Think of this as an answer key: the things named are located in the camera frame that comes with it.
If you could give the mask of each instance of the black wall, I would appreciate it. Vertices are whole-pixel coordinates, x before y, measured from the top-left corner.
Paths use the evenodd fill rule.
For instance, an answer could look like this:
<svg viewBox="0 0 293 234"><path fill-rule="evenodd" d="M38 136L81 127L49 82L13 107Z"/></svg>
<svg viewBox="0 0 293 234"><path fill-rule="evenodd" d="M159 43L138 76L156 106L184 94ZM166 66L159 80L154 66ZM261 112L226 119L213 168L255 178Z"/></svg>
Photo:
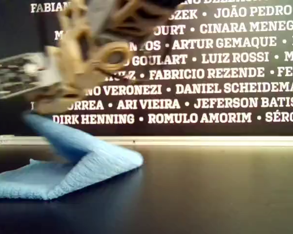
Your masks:
<svg viewBox="0 0 293 234"><path fill-rule="evenodd" d="M173 44L181 44L181 40L198 40L202 42L204 39L212 41L212 47L203 48L173 48L170 51L170 57L176 57L176 55L184 55L179 57L180 64L174 65L149 65L149 66L133 66L132 64L127 67L128 71L134 71L135 76L140 78L140 74L144 74L145 82L143 85L161 85L162 94L157 95L133 95L133 96L118 96L118 95L107 95L104 92L104 88L101 88L101 94L99 96L88 96L87 100L102 101L104 106L103 110L73 110L67 115L78 115L79 124L72 124L71 126L82 129L86 132L90 132L94 135L101 136L203 136L203 135L263 135L263 136L278 136L288 135L293 136L293 99L290 99L289 103L280 105L275 103L270 107L263 106L261 98L266 98L270 102L274 98L293 98L293 89L286 92L250 92L250 93L235 93L225 92L225 86L230 87L233 83L246 82L247 85L258 86L258 82L264 82L266 86L274 88L280 88L277 82L289 82L289 85L293 88L293 72L283 72L281 76L278 76L278 69L280 67L289 67L288 69L293 71L293 61L286 61L286 51L293 51L293 1L285 0L262 0L262 1L245 1L245 2L234 2L230 1L227 3L217 3L217 0L202 1L200 4L185 4L183 11L175 14L176 19L172 21L173 25L179 25L177 30L178 35L173 36L154 36L152 41L160 41L160 49L151 50L151 55L162 55L165 53L165 44L169 43L170 47ZM24 1L0 1L0 58L17 55L25 52L34 52L41 50L41 44L47 43L49 45L56 44L55 31L59 30L59 25L56 19L55 12L39 12L31 13L31 3L38 3L35 1L24 0ZM244 7L246 15L240 15L236 17L235 12L230 11L232 17L216 18L214 14L218 12L219 8L239 9ZM257 10L256 15L251 15L251 10ZM192 19L180 19L180 17L189 17ZM42 39L39 35L38 30L38 19L42 18L46 31L44 31L45 39ZM277 30L273 28L269 29L269 24L278 26ZM261 31L251 31L250 25L258 24L262 26ZM240 28L240 32L223 32L223 33L204 33L201 26L203 24L218 24L237 23ZM265 44L265 40L271 37L268 42L270 45ZM256 47L254 44L247 46L247 43L243 47L238 46L232 48L232 40L263 40L262 44ZM223 48L219 43L223 40L228 40L227 48ZM255 61L239 62L233 61L234 53L244 53L244 56L249 53L267 53L264 61L258 58ZM213 56L218 54L224 59L223 62L218 61L217 63L203 63L203 54ZM226 61L226 54L229 55L230 61ZM262 75L256 75L250 78L235 78L232 75L228 78L208 78L209 71L212 69L224 68L229 70L231 68L259 68L262 67ZM201 78L192 79L168 79L154 80L150 79L150 73L154 73L151 70L178 70L178 69L201 69L205 72L205 75ZM109 82L109 85L119 84L116 81ZM210 84L213 90L215 86L221 90L221 93L200 93L200 94L176 94L176 84L183 86L192 84ZM239 107L235 108L199 108L193 107L196 103L197 98L247 98L245 101L250 100L249 98L258 98L258 102L254 107ZM139 104L140 100L145 99L177 99L180 105L180 109L143 109ZM117 106L121 101L125 100L137 100L137 109L123 109L117 110ZM19 118L22 110L30 108L28 103L23 101L11 101L11 102L0 102L0 134L16 134L16 135L30 135L32 134L29 129L25 127ZM172 113L184 113L188 117L192 114L193 117L197 118L197 122L193 123L148 123L150 121L149 114L172 114ZM203 121L206 116L209 118L211 113L222 113L223 121L216 122L211 120L209 122ZM241 119L242 121L228 122L225 121L228 117L242 116L245 113L248 115L247 118ZM269 113L274 117L272 120L269 118ZM102 114L133 114L134 122L127 124L98 124L93 122L92 124L81 124L82 115L102 115Z"/></svg>

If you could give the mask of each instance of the tan plastic figure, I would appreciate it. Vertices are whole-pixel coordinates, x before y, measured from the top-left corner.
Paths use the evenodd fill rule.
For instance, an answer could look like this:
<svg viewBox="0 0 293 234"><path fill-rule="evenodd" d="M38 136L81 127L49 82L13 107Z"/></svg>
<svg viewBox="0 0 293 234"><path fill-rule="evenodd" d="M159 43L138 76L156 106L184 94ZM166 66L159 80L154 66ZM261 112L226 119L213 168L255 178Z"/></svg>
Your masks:
<svg viewBox="0 0 293 234"><path fill-rule="evenodd" d="M86 89L103 84L106 76L122 70L133 56L129 42L143 45L154 27L165 23L174 10L144 0L93 0L87 4L71 0L59 14L65 33L58 47L46 48L47 65L40 65L37 80L29 82L40 85L10 95L4 93L12 89L0 88L0 98L22 94L35 102L40 114L67 111L84 98Z"/></svg>

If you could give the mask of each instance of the black table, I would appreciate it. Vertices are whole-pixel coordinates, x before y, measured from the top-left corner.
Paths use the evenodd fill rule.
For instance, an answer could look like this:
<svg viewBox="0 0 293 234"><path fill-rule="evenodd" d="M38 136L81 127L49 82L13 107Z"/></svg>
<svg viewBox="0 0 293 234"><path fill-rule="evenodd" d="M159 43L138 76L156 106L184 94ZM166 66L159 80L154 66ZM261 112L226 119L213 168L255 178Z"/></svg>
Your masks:
<svg viewBox="0 0 293 234"><path fill-rule="evenodd" d="M58 200L0 200L0 234L293 234L293 148L138 150L142 168Z"/></svg>

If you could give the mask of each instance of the blue microfiber cloth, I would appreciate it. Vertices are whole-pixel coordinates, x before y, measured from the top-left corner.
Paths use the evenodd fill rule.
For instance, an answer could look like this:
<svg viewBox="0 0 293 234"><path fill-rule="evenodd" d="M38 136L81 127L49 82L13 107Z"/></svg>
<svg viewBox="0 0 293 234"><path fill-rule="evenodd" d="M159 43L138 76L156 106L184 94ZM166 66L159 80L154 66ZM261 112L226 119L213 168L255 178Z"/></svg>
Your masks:
<svg viewBox="0 0 293 234"><path fill-rule="evenodd" d="M131 171L143 164L140 153L116 146L36 115L24 119L68 163L31 160L0 174L0 198L51 200Z"/></svg>

